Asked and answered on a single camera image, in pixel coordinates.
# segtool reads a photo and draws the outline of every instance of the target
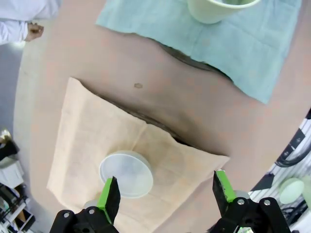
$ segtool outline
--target light green object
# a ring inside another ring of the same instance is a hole
[[[217,23],[242,9],[256,5],[261,0],[188,0],[191,15],[202,23]]]
[[[280,202],[282,204],[289,204],[299,198],[304,190],[304,183],[298,178],[290,178],[284,181],[279,189]]]
[[[311,177],[305,176],[301,179],[303,183],[305,184],[305,188],[303,190],[303,197],[308,205],[308,208],[311,208]]]
[[[249,228],[249,227],[241,227],[241,228],[239,229],[238,233],[254,233],[254,232],[253,232],[252,229]]]
[[[99,200],[97,202],[97,207],[104,211],[104,213],[105,213],[105,215],[107,217],[107,220],[108,220],[108,222],[110,224],[112,224],[112,221],[111,221],[111,219],[110,219],[110,217],[108,215],[108,212],[106,210],[106,204],[107,204],[107,199],[108,199],[111,183],[112,183],[112,178],[108,178],[106,183],[105,183],[105,186],[104,186],[104,189],[102,191],[102,194],[99,197]]]
[[[232,189],[232,186],[230,184],[230,181],[225,174],[224,170],[218,170],[216,171],[216,175],[222,185],[223,193],[225,195],[225,198],[228,203],[232,202],[237,196],[235,194],[235,191]]]

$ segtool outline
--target white lab coat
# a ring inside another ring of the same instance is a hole
[[[0,45],[23,41],[27,22],[57,15],[62,0],[0,0]]]

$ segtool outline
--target bowl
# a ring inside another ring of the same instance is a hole
[[[117,178],[121,197],[124,198],[141,198],[150,192],[154,183],[148,161],[131,150],[108,155],[99,170],[104,183],[113,176]]]
[[[298,178],[290,178],[284,181],[279,189],[280,202],[289,204],[297,200],[303,193],[305,184]]]

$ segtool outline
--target stain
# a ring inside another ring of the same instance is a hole
[[[136,83],[136,84],[134,84],[134,87],[137,89],[142,89],[143,85],[141,83]]]

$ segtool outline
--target plastic container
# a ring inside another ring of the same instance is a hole
[[[280,202],[289,204],[297,200],[304,191],[305,184],[298,178],[290,178],[280,186]]]
[[[302,182],[305,184],[305,188],[303,190],[303,198],[306,200],[308,208],[311,209],[311,177],[310,175],[303,177]]]
[[[134,151],[122,150],[108,155],[100,165],[103,182],[116,177],[124,198],[141,198],[148,194],[154,180],[148,161]]]
[[[217,23],[242,9],[256,5],[261,0],[188,0],[191,15],[202,23]]]

